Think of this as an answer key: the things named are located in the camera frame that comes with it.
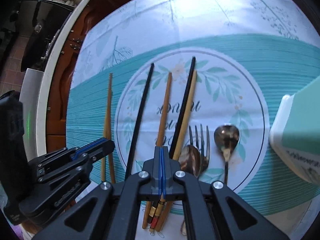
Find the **brown wooden chopstick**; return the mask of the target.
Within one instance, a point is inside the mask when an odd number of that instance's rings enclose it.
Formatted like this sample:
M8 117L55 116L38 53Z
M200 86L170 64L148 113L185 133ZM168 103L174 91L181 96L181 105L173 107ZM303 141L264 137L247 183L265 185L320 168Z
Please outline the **brown wooden chopstick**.
M156 142L156 146L159 146L159 147L161 147L163 145L163 137L164 137L164 132L165 132L165 122L167 119L167 111L168 111L169 98L170 98L171 81L172 81L172 73L169 72L168 80L167 80L167 87L166 87L165 97L164 97L164 102L163 102L161 120L160 120L160 124L159 124L158 137L157 137L157 142ZM152 202L146 202L143 223L142 223L143 229L146 229L146 227L148 225L148 217L149 217L151 207L152 207Z

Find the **gold spoon left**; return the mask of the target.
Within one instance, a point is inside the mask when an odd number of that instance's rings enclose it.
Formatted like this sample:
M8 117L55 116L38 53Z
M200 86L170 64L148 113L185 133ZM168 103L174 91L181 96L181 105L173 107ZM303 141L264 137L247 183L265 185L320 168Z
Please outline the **gold spoon left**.
M200 175L201 155L199 150L193 145L183 148L178 159L182 171L193 174L196 178Z

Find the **dark wooden lower cabinets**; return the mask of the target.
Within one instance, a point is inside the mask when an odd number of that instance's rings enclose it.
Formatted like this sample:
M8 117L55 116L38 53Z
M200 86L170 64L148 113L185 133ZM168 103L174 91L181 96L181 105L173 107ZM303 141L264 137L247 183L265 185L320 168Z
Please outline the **dark wooden lower cabinets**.
M72 75L86 34L131 0L82 0L57 37L42 78L36 115L37 153L66 145L66 111Z

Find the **gold spoon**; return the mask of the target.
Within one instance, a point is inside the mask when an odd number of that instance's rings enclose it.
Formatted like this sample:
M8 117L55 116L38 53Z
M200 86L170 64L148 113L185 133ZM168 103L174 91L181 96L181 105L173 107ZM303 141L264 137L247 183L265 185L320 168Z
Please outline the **gold spoon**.
M199 150L193 145L183 148L178 159L182 171L193 174L196 178L200 175L201 155Z
M214 131L214 141L218 152L223 156L225 161L224 184L228 183L229 160L237 147L240 139L239 129L232 124L224 124Z

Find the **tan wooden chopstick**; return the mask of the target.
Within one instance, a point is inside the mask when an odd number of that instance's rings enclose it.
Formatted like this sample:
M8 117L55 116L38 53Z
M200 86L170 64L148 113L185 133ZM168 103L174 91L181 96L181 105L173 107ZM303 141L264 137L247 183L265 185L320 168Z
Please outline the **tan wooden chopstick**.
M173 160L178 160L181 154L181 150L182 150L182 145L184 142L184 138L185 138L185 133L188 127L188 123L189 123L189 116L191 113L191 104L193 102L193 98L194 98L194 92L195 92L195 86L196 86L196 79L197 79L197 71L195 70L193 72L193 77L191 80L191 86L190 86L190 90L189 90L189 95L188 95L188 100L187 100L187 105L185 108L185 112L183 115L183 120L182 120L182 125L181 125L181 129L180 129L180 133L178 136L178 140L177 140L177 144L176 144L176 148L175 148L175 152L174 152L174 156L173 156ZM155 230L157 232L160 232L161 229L163 228L163 224L165 223L167 216L170 212L170 209L173 205L173 201L167 201L167 204L164 208L164 210L162 211L158 222L155 226Z

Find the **black chopstick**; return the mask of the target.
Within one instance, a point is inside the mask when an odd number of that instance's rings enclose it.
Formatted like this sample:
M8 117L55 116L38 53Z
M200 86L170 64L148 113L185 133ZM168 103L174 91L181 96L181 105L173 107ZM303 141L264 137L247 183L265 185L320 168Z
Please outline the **black chopstick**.
M148 95L154 67L155 67L155 65L154 65L154 63L152 63L150 66L148 78L146 80L146 84L144 87L143 96L142 96L142 99L140 102L140 106L139 106L139 110L138 110L138 114L137 114L137 119L136 119L136 123L135 123L135 129L133 131L132 141L131 141L131 145L130 145L129 156L128 156L128 160L127 160L125 180L127 180L127 178L129 178L129 176L131 176L132 165L133 165L133 161L134 161L134 157L135 157L135 150L136 150L136 144L137 144L138 135L139 135L140 124L142 122L143 111L144 111L146 98Z
M171 146L170 146L170 151L169 151L169 158L170 159L172 159L174 157L174 152L175 152L175 149L177 146L177 141L178 141L179 133L180 133L181 126L182 126L182 121L183 121L185 109L187 106L188 95L189 95L191 81L192 81L193 72L194 72L194 68L195 68L195 61L196 61L196 58L193 56L192 60L191 60L191 66L190 66L190 70L189 70L187 84L186 84L185 91L184 91L183 101L182 101L182 104L180 107L180 113L179 113L177 124L175 127L175 133L174 133L174 136L173 136L173 139L171 142Z

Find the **black chopstick right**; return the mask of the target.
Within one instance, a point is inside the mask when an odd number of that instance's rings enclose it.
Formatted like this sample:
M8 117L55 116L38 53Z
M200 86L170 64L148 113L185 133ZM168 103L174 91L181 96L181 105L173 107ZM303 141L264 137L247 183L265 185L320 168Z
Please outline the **black chopstick right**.
M192 60L191 60L191 66L190 66L190 70L189 70L187 84L186 84L185 91L184 91L183 101L182 101L182 104L180 107L180 113L179 113L177 124L175 127L175 133L174 133L174 136L173 136L173 139L171 142L171 146L170 146L170 151L169 151L169 158L170 159L172 159L174 157L174 152L175 152L175 149L177 146L177 141L178 141L179 133L180 133L181 126L182 126L182 121L183 121L185 109L187 106L188 95L189 95L191 81L192 81L193 72L194 72L194 68L195 68L195 61L196 61L196 58L193 56Z

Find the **black countertop oven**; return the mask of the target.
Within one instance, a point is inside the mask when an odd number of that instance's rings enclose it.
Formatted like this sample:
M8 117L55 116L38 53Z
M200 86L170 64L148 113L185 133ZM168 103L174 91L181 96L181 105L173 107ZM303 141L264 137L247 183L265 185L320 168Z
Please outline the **black countertop oven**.
M19 10L20 34L28 38L21 72L43 71L53 45L74 7L51 0L22 0Z

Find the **black chopstick left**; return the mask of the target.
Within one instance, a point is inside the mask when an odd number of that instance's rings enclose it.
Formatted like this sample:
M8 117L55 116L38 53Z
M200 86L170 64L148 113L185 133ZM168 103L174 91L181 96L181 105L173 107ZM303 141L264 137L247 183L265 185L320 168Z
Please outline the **black chopstick left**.
M128 156L128 160L127 160L125 180L127 180L127 178L129 178L129 176L131 176L132 165L133 165L133 161L134 161L134 157L135 157L135 150L136 150L136 144L137 144L138 135L139 135L140 124L142 122L143 111L144 111L146 98L148 95L154 67L155 67L155 65L154 65L154 63L152 63L150 66L148 78L146 80L146 84L144 87L143 96L142 96L142 99L140 102L140 106L139 106L139 110L138 110L138 114L137 114L137 119L136 119L136 123L135 123L135 129L133 131L132 141L131 141L131 145L130 145L129 156Z

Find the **thin bamboo chopstick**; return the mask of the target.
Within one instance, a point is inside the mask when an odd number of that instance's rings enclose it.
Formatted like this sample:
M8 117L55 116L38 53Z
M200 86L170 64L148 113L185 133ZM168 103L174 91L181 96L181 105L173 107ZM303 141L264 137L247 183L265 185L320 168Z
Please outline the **thin bamboo chopstick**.
M106 106L106 114L104 119L104 130L103 137L111 140L111 102L112 102L112 73L109 74L108 78L108 90L107 90L107 106ZM109 166L109 174L111 183L114 184L116 182L116 176L114 172L114 161L113 161L113 153L108 155L108 166ZM101 161L101 180L106 180L106 160L105 158Z

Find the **silver gold fork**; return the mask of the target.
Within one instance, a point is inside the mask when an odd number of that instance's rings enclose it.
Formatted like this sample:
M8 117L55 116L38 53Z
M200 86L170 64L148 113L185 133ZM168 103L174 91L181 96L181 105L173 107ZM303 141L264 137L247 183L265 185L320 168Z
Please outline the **silver gold fork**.
M209 138L209 130L208 126L206 126L206 140L204 141L204 132L203 126L200 124L200 135L198 135L197 126L195 126L195 135L193 135L191 126L189 126L189 140L191 146L197 149L198 155L200 157L199 171L195 175L197 178L201 176L201 174L208 168L209 160L210 160L210 138Z

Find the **gold spoon right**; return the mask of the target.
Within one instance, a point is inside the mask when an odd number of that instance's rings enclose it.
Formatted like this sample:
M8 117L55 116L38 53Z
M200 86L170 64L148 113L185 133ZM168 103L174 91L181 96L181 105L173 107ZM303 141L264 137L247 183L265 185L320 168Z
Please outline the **gold spoon right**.
M214 131L214 141L218 152L223 156L225 161L224 184L228 183L229 160L237 147L240 139L239 129L232 124L224 124Z

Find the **green utensil holder box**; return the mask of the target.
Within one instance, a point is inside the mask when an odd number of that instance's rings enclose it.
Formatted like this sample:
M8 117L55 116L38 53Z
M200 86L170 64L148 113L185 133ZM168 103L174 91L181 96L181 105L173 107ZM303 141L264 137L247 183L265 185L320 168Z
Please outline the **green utensil holder box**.
M283 96L269 142L291 171L319 186L319 77Z

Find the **floral white teal tablecloth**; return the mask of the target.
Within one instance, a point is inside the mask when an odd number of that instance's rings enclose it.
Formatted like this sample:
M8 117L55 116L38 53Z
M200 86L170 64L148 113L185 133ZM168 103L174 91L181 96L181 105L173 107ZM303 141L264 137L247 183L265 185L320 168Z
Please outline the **floral white teal tablecloth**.
M301 239L319 212L319 188L295 175L270 148L281 98L319 76L319 35L292 0L133 0L85 36L69 93L66 144L103 135L107 91L116 180L125 176L147 81L148 98L132 172L153 157L167 82L164 145L173 141L191 63L197 80L184 144L204 137L208 168L200 179L223 180L213 133L240 130L228 186L291 239Z

